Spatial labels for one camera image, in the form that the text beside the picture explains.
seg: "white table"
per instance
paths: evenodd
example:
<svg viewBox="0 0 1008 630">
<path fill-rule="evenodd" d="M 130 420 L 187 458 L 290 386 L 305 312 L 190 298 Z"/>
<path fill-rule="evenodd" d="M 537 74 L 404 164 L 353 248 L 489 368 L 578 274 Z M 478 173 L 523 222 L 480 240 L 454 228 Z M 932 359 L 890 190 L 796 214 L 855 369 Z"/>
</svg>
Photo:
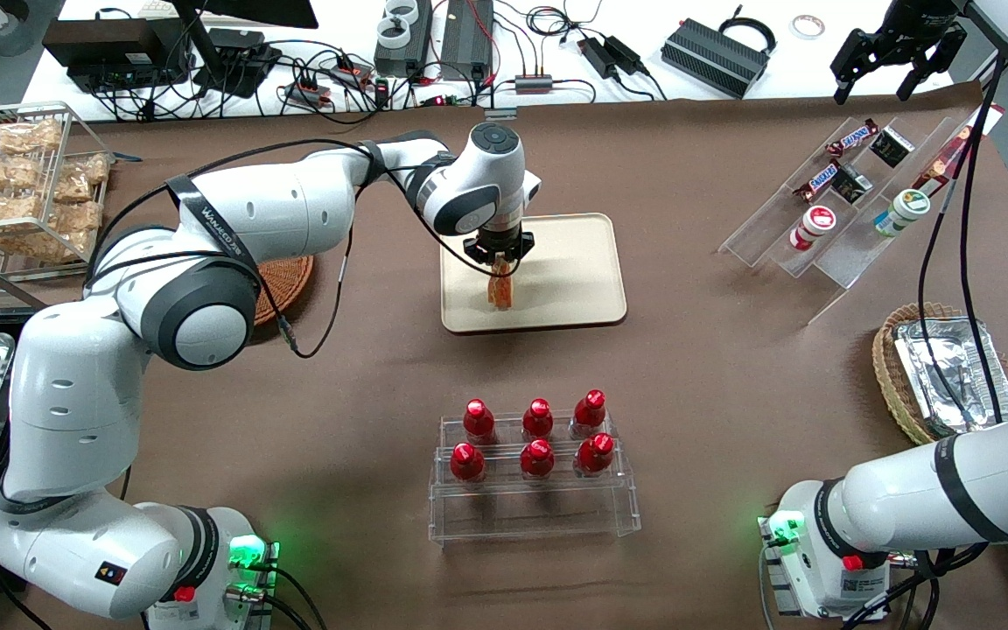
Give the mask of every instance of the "white table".
<svg viewBox="0 0 1008 630">
<path fill-rule="evenodd" d="M 835 77 L 829 67 L 835 53 L 843 44 L 846 36 L 853 28 L 867 30 L 876 29 L 885 13 L 885 1 L 875 0 L 740 0 L 744 4 L 743 16 L 756 17 L 772 28 L 776 33 L 776 50 L 772 53 L 765 75 L 749 90 L 747 99 L 787 99 L 788 97 L 826 97 L 832 96 L 837 89 Z M 562 0 L 514 0 L 517 9 L 527 10 L 539 4 L 559 5 Z M 135 15 L 142 5 L 142 0 L 105 0 L 108 7 L 119 7 Z M 328 41 L 340 46 L 348 52 L 355 52 L 372 59 L 375 55 L 375 26 L 381 11 L 383 0 L 322 0 L 314 1 L 314 12 L 321 23 L 317 30 L 292 28 L 263 28 L 268 40 L 277 39 L 317 39 Z M 593 15 L 597 0 L 571 0 L 569 9 L 571 17 L 585 20 Z M 69 0 L 60 13 L 61 19 L 92 19 L 96 11 L 95 0 Z M 733 14 L 736 0 L 733 3 L 675 3 L 665 0 L 605 0 L 599 15 L 588 24 L 606 35 L 616 35 L 629 47 L 644 56 L 645 64 L 651 69 L 655 79 L 659 81 L 669 99 L 715 100 L 728 99 L 703 83 L 660 60 L 660 47 L 668 35 L 671 35 L 683 17 L 691 17 L 701 23 L 717 25 Z M 513 23 L 525 28 L 523 16 L 516 15 L 504 4 L 496 4 L 497 13 L 511 19 Z M 814 40 L 800 39 L 788 29 L 792 17 L 799 13 L 809 13 L 818 16 L 827 24 L 827 31 Z M 435 11 L 433 21 L 433 36 L 435 46 L 440 50 L 442 36 L 445 28 L 445 4 Z M 735 39 L 743 41 L 754 48 L 764 47 L 764 40 L 753 29 L 736 27 L 727 32 Z M 509 33 L 496 29 L 494 33 L 497 46 L 501 51 L 499 79 L 504 81 L 520 74 L 520 52 L 516 49 L 515 40 Z M 532 33 L 535 46 L 540 46 L 540 36 Z M 548 38 L 543 49 L 545 59 L 540 60 L 544 71 L 554 79 L 581 79 L 596 85 L 597 101 L 599 103 L 621 103 L 621 101 L 646 100 L 643 96 L 631 95 L 622 90 L 612 80 L 601 81 L 594 69 L 578 50 L 576 33 L 564 46 L 557 44 L 557 36 Z M 520 33 L 521 46 L 525 47 L 528 72 L 532 72 L 533 59 L 531 46 Z M 312 43 L 281 43 L 276 44 L 284 53 L 291 56 L 308 58 L 321 47 Z M 428 70 L 427 75 L 434 77 L 436 67 Z M 859 81 L 853 96 L 892 95 L 897 91 L 907 73 L 907 67 L 884 68 Z M 655 88 L 639 73 L 636 76 L 625 77 L 625 84 L 634 90 L 655 93 Z M 267 81 L 260 88 L 260 100 L 264 111 L 277 113 L 281 107 L 275 95 L 277 87 L 291 83 L 291 73 L 287 68 L 275 67 L 269 73 Z M 934 76 L 917 88 L 917 92 L 943 88 L 952 84 L 948 75 Z M 523 104 L 547 103 L 588 103 L 589 88 L 585 85 L 571 84 L 572 89 L 556 88 L 549 95 L 516 96 L 511 90 L 501 88 L 497 92 L 497 107 L 517 107 Z M 180 95 L 192 96 L 196 88 L 192 84 L 178 87 Z M 148 91 L 139 91 L 145 95 Z M 456 95 L 468 96 L 465 83 L 437 83 L 428 87 L 415 88 L 419 101 L 429 96 Z M 343 91 L 334 89 L 337 110 L 344 109 Z M 394 98 L 395 107 L 403 104 L 404 92 Z M 113 120 L 112 113 L 104 108 L 87 93 L 81 92 L 65 75 L 60 67 L 47 51 L 33 73 L 29 88 L 25 91 L 25 103 L 38 101 L 64 101 L 79 113 L 85 120 Z M 157 100 L 164 107 L 173 108 L 180 104 L 178 96 L 166 95 Z M 220 93 L 211 92 L 201 101 L 201 111 L 213 110 L 220 103 Z M 488 106 L 488 97 L 481 99 L 481 104 Z M 259 116 L 255 98 L 236 99 L 232 97 L 223 108 L 225 116 Z M 193 116 L 194 105 L 188 104 L 178 110 L 185 116 Z M 287 111 L 303 113 L 288 108 Z"/>
</svg>

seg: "clear acrylic stand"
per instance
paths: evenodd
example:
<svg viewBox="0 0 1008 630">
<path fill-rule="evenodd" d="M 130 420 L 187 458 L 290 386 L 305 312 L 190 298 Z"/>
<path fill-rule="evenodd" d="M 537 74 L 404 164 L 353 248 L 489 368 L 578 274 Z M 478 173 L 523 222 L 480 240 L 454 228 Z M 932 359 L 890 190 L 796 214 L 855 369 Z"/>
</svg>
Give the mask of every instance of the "clear acrylic stand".
<svg viewBox="0 0 1008 630">
<path fill-rule="evenodd" d="M 450 540 L 542 538 L 548 535 L 617 534 L 640 530 L 640 508 L 632 467 L 613 425 L 606 417 L 601 430 L 617 438 L 613 464 L 593 478 L 574 472 L 581 440 L 571 439 L 571 410 L 552 411 L 554 470 L 545 480 L 527 481 L 520 473 L 521 414 L 497 414 L 499 443 L 480 448 L 485 455 L 485 481 L 464 483 L 449 471 L 454 447 L 466 440 L 461 418 L 440 420 L 440 446 L 430 475 L 430 539 Z"/>
<path fill-rule="evenodd" d="M 951 118 L 943 119 L 931 131 L 921 131 L 916 125 L 904 119 L 893 118 L 887 127 L 895 129 L 916 148 L 895 168 L 889 167 L 889 164 L 869 149 L 873 138 L 865 141 L 863 146 L 853 148 L 844 158 L 840 158 L 840 163 L 851 164 L 873 184 L 873 187 L 855 203 L 851 204 L 843 196 L 838 195 L 830 183 L 809 204 L 793 195 L 793 191 L 807 183 L 832 160 L 833 156 L 828 154 L 825 146 L 847 136 L 863 124 L 863 121 L 848 118 L 835 133 L 820 143 L 791 176 L 780 184 L 776 195 L 769 197 L 767 203 L 761 205 L 759 210 L 741 224 L 741 227 L 718 248 L 720 252 L 736 255 L 749 267 L 773 262 L 792 278 L 799 278 L 809 268 L 814 267 L 821 274 L 836 282 L 839 288 L 835 295 L 812 316 L 808 324 L 843 298 L 866 268 L 871 266 L 873 260 L 889 247 L 893 239 L 881 236 L 873 227 L 873 219 L 889 208 L 889 203 L 897 193 L 915 182 L 919 172 L 935 158 L 944 143 L 952 139 L 953 133 L 959 128 L 958 121 Z M 816 239 L 809 249 L 800 251 L 788 242 L 788 235 L 799 224 L 803 212 L 811 205 L 824 205 L 832 209 L 837 222 L 835 229 Z"/>
</svg>

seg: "red bottle cap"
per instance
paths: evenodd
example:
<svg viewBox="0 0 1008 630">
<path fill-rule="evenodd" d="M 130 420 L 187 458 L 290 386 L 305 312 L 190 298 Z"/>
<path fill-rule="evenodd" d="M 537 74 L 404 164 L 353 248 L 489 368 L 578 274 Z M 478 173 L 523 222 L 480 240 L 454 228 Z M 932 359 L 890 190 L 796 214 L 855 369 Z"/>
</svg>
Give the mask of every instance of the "red bottle cap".
<svg viewBox="0 0 1008 630">
<path fill-rule="evenodd" d="M 605 421 L 605 392 L 594 389 L 578 401 L 575 419 L 584 425 L 596 427 Z"/>
<path fill-rule="evenodd" d="M 472 444 L 462 443 L 454 448 L 454 455 L 449 459 L 449 472 L 461 481 L 472 481 L 485 472 L 485 456 Z"/>
<path fill-rule="evenodd" d="M 192 602 L 196 596 L 197 590 L 195 587 L 177 587 L 173 590 L 174 602 Z"/>
<path fill-rule="evenodd" d="M 554 418 L 551 415 L 551 406 L 542 398 L 531 401 L 531 406 L 523 412 L 523 430 L 527 431 L 531 437 L 544 437 L 551 433 L 554 426 Z"/>
<path fill-rule="evenodd" d="M 554 469 L 554 451 L 545 439 L 535 439 L 520 454 L 520 470 L 525 474 L 544 476 Z"/>
<path fill-rule="evenodd" d="M 599 433 L 583 442 L 578 448 L 578 455 L 575 456 L 578 468 L 596 474 L 609 468 L 613 463 L 613 448 L 616 442 L 608 433 Z"/>
<path fill-rule="evenodd" d="M 847 571 L 861 571 L 865 569 L 861 555 L 847 555 L 843 558 L 843 569 Z"/>
<path fill-rule="evenodd" d="M 466 404 L 465 418 L 461 423 L 464 423 L 465 430 L 471 434 L 489 434 L 493 431 L 496 419 L 484 400 L 474 398 Z"/>
</svg>

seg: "white tape roll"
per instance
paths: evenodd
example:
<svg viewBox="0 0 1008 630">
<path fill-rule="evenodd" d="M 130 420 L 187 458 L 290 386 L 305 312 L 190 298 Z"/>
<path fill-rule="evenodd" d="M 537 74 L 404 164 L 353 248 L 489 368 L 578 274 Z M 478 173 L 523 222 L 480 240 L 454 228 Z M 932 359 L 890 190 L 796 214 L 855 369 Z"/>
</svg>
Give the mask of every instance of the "white tape roll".
<svg viewBox="0 0 1008 630">
<path fill-rule="evenodd" d="M 375 34 L 384 48 L 402 48 L 411 43 L 411 24 L 400 16 L 385 16 L 376 25 Z"/>
<path fill-rule="evenodd" d="M 388 0 L 383 13 L 385 16 L 403 17 L 407 24 L 412 24 L 419 19 L 419 3 L 417 0 Z"/>
</svg>

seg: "wicker basket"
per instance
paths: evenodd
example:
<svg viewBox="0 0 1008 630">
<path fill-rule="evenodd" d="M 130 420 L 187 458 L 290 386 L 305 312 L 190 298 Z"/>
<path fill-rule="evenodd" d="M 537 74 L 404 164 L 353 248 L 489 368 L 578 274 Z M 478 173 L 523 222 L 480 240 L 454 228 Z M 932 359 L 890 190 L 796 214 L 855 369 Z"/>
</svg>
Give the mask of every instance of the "wicker basket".
<svg viewBox="0 0 1008 630">
<path fill-rule="evenodd" d="M 285 310 L 299 297 L 305 284 L 308 283 L 308 278 L 313 274 L 313 256 L 265 262 L 260 264 L 259 272 L 263 274 L 263 279 L 267 280 L 267 286 L 271 288 L 272 294 L 275 294 L 275 303 L 279 304 L 280 309 Z M 271 302 L 260 291 L 259 301 L 255 304 L 256 327 L 274 319 L 275 311 L 271 308 Z"/>
<path fill-rule="evenodd" d="M 924 316 L 937 319 L 956 318 L 960 316 L 960 311 L 941 303 L 928 301 L 924 302 Z M 905 374 L 904 368 L 901 368 L 897 350 L 892 346 L 893 327 L 912 320 L 919 320 L 919 310 L 915 303 L 908 303 L 893 310 L 892 314 L 885 319 L 885 323 L 881 324 L 881 328 L 873 336 L 873 372 L 877 375 L 885 404 L 889 407 L 892 418 L 900 426 L 900 430 L 905 431 L 916 444 L 927 444 L 935 442 L 936 435 L 931 434 L 925 427 L 924 418 L 921 417 L 916 404 L 916 397 L 912 394 L 912 386 L 908 382 L 908 375 Z M 1005 378 L 1008 379 L 1008 362 L 1005 361 L 1005 355 L 999 352 L 998 359 L 1005 371 Z"/>
</svg>

